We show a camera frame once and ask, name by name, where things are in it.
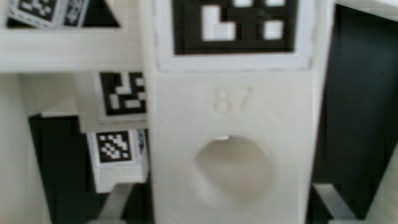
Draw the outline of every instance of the embossed number 87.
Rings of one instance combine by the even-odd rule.
[[[219,89],[216,91],[216,112],[225,114],[233,112],[244,112],[251,95],[251,87],[235,89],[232,91],[228,89]]]

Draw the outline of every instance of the black and white square marker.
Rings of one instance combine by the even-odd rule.
[[[13,0],[11,17],[42,28],[54,28],[63,15],[65,0]]]
[[[312,69],[319,0],[154,2],[161,72]]]
[[[143,129],[90,133],[88,140],[91,156],[98,165],[125,164],[143,159],[148,151]]]
[[[91,0],[70,0],[66,5],[65,26],[82,27]]]
[[[175,54],[296,51],[299,0],[173,0]]]
[[[146,85],[141,72],[104,72],[97,76],[100,106],[106,119],[143,120],[146,115]]]
[[[134,161],[129,131],[97,133],[100,162]]]
[[[11,0],[10,16],[38,28],[82,27],[91,0]]]

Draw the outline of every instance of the oval hole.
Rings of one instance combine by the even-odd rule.
[[[209,205],[242,209],[262,200],[273,184],[273,162],[249,139],[233,136],[207,145],[196,171],[194,188]]]

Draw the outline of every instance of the white vertical post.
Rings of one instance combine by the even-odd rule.
[[[50,223],[17,75],[0,76],[0,223]]]

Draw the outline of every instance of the metal bracket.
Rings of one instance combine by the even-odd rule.
[[[122,215],[127,207],[129,196],[134,190],[134,184],[118,184],[109,195],[98,220],[88,224],[127,224]]]
[[[367,224],[367,221],[358,219],[335,185],[313,184],[313,186],[335,218],[329,224]]]

